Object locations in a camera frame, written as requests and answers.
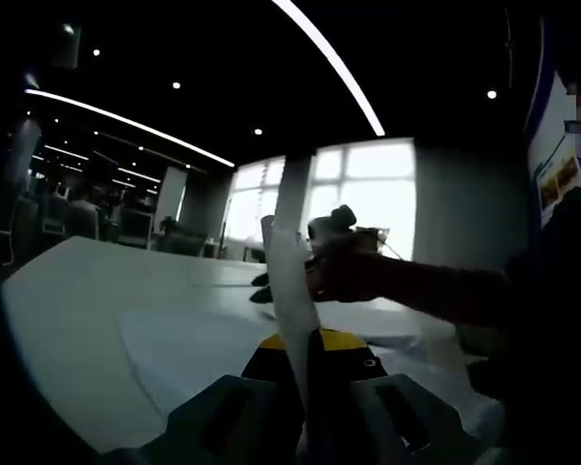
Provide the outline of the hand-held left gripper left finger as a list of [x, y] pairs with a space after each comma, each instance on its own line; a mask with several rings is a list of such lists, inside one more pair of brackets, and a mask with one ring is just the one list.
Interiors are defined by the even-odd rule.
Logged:
[[98, 464], [294, 464], [302, 406], [279, 335], [262, 340], [239, 376], [225, 375], [168, 416], [166, 431]]

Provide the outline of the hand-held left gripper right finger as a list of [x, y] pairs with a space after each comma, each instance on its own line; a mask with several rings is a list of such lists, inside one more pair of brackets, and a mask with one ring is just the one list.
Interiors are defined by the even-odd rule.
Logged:
[[504, 464], [506, 454], [464, 430], [458, 412], [405, 374], [352, 378], [322, 332], [308, 339], [310, 464]]

